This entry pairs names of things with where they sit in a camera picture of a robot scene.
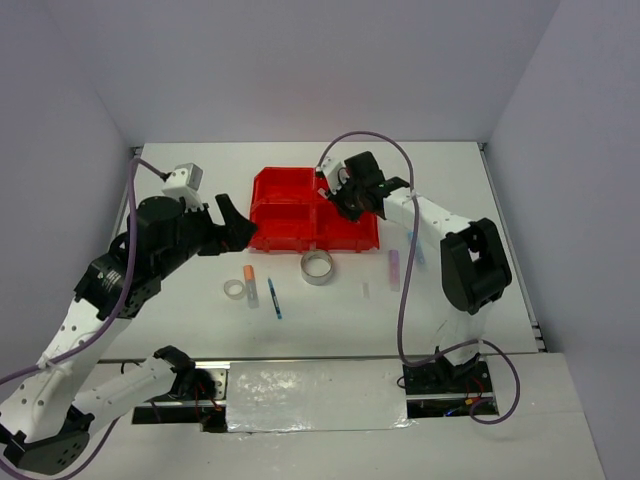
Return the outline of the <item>large grey tape roll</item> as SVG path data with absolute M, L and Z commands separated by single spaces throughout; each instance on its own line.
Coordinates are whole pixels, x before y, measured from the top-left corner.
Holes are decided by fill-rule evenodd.
M 324 286 L 334 276 L 335 264 L 332 256 L 324 250 L 306 252 L 300 260 L 302 279 L 312 286 Z

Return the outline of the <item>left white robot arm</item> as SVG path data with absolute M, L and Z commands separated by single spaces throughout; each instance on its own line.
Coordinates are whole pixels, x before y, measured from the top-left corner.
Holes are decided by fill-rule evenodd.
M 241 252 L 258 230 L 229 196 L 215 198 L 224 219 L 184 199 L 143 200 L 107 253 L 93 260 L 75 288 L 67 315 L 35 367 L 1 404 L 5 464 L 54 476 L 76 462 L 90 437 L 138 404 L 159 396 L 211 399 L 216 384 L 193 359 L 165 346 L 123 374 L 84 390 L 111 343 L 132 323 L 161 283 L 195 255 Z

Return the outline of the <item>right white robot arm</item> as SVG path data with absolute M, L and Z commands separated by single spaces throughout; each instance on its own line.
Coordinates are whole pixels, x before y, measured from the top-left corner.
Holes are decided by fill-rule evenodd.
M 403 281 L 396 327 L 401 361 L 410 368 L 434 366 L 436 383 L 457 391 L 470 377 L 479 358 L 486 311 L 512 282 L 512 272 L 496 224 L 488 219 L 471 220 L 456 215 L 417 193 L 415 171 L 409 178 L 386 177 L 374 155 L 365 151 L 345 160 L 323 159 L 316 174 L 327 181 L 324 196 L 338 213 L 356 222 L 365 213 L 404 227 L 411 232 L 408 256 L 413 258 L 420 242 L 436 253 L 435 311 L 447 328 L 433 354 L 410 360 L 404 350 L 403 333 L 411 273 Z

